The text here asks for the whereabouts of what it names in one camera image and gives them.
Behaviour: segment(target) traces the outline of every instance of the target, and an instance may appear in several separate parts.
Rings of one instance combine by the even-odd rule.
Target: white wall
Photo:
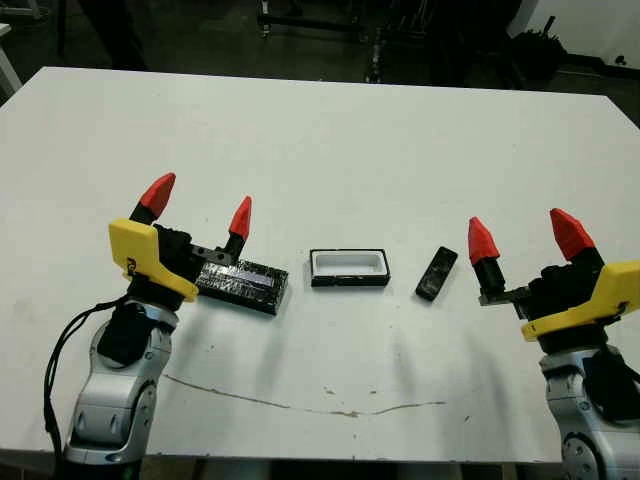
[[[640,68],[640,0],[523,0],[509,33],[542,30],[552,15],[551,34],[569,53],[612,65],[624,55],[627,67]]]

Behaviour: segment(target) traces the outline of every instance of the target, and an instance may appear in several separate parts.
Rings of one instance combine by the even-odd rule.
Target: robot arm
[[[605,327],[640,306],[640,261],[605,265],[581,223],[551,210],[564,266],[505,291],[500,256],[480,220],[469,223],[469,256],[480,304],[512,303],[527,341],[538,341],[547,404],[560,429],[568,479],[640,479],[640,376],[607,345]]]
[[[123,298],[104,304],[115,310],[91,342],[89,378],[78,397],[63,453],[50,403],[53,380],[48,369],[45,420],[56,450],[56,478],[139,478],[158,379],[178,325],[176,311],[183,301],[195,300],[198,288],[193,282],[205,262],[235,264],[248,236],[250,197],[236,212],[224,248],[199,247],[185,232],[152,225],[164,210],[174,181],[173,173],[158,179],[129,219],[109,225],[113,259],[130,284]],[[63,332],[61,340],[66,339]]]

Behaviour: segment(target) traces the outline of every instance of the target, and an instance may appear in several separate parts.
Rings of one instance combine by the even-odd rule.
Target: cell phone
[[[449,276],[453,264],[456,263],[458,254],[446,247],[440,247],[433,257],[431,263],[424,272],[418,286],[416,294],[433,302],[438,296],[442,285]]]

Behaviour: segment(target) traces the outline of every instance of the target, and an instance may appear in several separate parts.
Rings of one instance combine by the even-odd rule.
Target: white table
[[[222,244],[251,194],[243,256],[290,280],[275,318],[182,307],[149,453],[559,461],[541,350],[512,308],[478,305],[468,218],[493,230],[511,286],[563,261],[554,206],[606,260],[639,253],[640,135],[603,97],[46,68],[0,109],[0,145],[1,449],[50,450],[51,347],[124,290],[107,223],[170,170],[164,225]],[[440,245],[460,258],[427,305],[413,289]],[[333,247],[385,248],[391,282],[312,290],[309,249]],[[63,354],[64,427],[105,319]],[[636,367],[637,320],[609,328]]]
[[[11,27],[6,23],[0,23],[0,38],[11,31]],[[7,54],[4,53],[2,49],[2,44],[0,43],[0,87],[7,94],[7,96],[11,96],[18,91],[20,87],[22,87],[22,82],[18,78],[16,71],[13,69],[11,62],[7,58]]]

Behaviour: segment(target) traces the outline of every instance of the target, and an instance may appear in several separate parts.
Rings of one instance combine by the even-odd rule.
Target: open box
[[[311,286],[386,285],[391,278],[382,249],[315,249],[310,252]]]

